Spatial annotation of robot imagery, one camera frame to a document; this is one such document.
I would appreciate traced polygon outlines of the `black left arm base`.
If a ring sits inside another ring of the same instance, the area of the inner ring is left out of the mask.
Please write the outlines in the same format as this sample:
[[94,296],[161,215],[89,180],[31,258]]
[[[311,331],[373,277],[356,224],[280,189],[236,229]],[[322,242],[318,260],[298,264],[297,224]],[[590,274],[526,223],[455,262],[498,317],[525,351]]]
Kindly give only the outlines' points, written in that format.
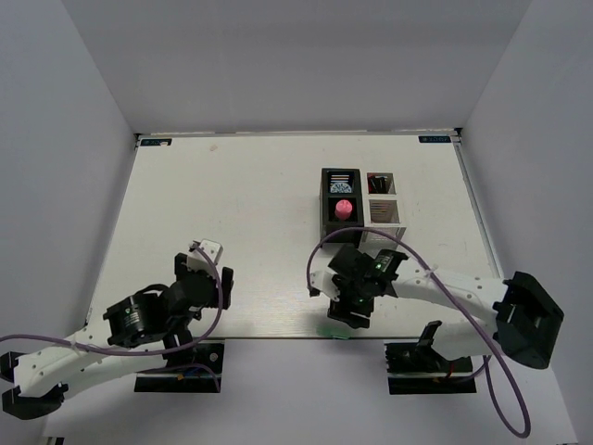
[[221,391],[225,343],[207,341],[198,344],[191,359],[177,366],[167,364],[163,370],[138,374],[135,393],[215,394]]

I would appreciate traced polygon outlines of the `pink cap crayon bottle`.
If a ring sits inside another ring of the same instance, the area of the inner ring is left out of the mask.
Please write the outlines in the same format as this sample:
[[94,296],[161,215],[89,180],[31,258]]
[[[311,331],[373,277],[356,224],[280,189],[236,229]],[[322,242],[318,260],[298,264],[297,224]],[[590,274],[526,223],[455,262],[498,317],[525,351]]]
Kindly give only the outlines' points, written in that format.
[[346,221],[353,212],[353,204],[348,199],[340,199],[335,203],[334,216],[338,221]]

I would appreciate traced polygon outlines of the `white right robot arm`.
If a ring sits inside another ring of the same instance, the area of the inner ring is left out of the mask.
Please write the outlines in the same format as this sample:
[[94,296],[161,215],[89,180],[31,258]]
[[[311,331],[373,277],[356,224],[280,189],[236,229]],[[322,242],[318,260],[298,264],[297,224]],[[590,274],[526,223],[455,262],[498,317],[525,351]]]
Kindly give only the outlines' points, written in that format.
[[496,279],[432,272],[391,249],[372,257],[345,245],[327,270],[311,273],[309,280],[312,291],[329,298],[328,317],[353,329],[369,328],[378,297],[416,299],[460,311],[461,321],[432,321],[421,333],[415,354],[432,370],[461,357],[485,355],[491,343],[523,366],[546,369],[564,319],[559,305],[529,273]]

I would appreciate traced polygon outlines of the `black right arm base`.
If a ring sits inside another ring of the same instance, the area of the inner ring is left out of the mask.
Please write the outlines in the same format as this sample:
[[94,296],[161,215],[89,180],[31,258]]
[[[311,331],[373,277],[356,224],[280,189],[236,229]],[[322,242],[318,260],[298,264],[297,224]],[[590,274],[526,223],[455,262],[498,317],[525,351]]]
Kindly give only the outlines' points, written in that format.
[[388,392],[392,396],[458,395],[477,392],[470,357],[450,361],[432,348],[440,321],[414,341],[385,344]]

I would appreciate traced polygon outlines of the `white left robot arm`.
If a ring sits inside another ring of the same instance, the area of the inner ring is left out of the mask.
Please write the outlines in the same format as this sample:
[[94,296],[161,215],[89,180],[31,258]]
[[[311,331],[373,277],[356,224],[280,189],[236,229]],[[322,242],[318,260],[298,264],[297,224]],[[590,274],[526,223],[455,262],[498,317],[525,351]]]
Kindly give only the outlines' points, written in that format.
[[204,309],[230,306],[233,270],[218,265],[221,255],[221,245],[198,242],[175,256],[172,284],[136,291],[64,339],[39,336],[42,350],[3,354],[1,377],[11,386],[1,396],[3,411],[20,420],[45,417],[88,388],[136,373],[215,377],[211,354],[199,345],[207,336],[194,337],[189,324]]

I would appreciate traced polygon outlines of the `blue white round tub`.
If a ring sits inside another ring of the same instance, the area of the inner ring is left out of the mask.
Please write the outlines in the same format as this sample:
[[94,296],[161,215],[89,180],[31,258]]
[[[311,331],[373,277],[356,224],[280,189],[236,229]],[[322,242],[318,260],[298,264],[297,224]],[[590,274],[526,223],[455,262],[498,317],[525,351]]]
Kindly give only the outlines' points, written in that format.
[[352,194],[353,187],[349,182],[332,182],[330,183],[329,192],[331,194]]

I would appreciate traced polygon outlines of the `green translucent eraser case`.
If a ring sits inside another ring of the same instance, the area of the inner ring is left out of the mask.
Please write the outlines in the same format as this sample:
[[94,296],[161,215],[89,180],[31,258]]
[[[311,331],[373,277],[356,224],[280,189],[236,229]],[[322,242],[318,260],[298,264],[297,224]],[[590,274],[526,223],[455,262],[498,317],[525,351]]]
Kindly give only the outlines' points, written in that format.
[[331,339],[347,340],[351,338],[348,331],[342,330],[341,328],[335,328],[331,326],[321,326],[317,329],[317,334],[320,337],[327,337]]

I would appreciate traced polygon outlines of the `orange cap black highlighter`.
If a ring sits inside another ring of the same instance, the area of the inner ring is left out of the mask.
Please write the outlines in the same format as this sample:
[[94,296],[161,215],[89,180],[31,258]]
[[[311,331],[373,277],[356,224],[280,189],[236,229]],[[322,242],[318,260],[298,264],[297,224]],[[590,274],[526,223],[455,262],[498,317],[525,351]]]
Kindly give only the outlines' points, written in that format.
[[378,189],[375,183],[375,179],[373,176],[369,176],[367,178],[367,183],[368,183],[368,187],[369,187],[369,193],[370,194],[377,194],[378,193]]

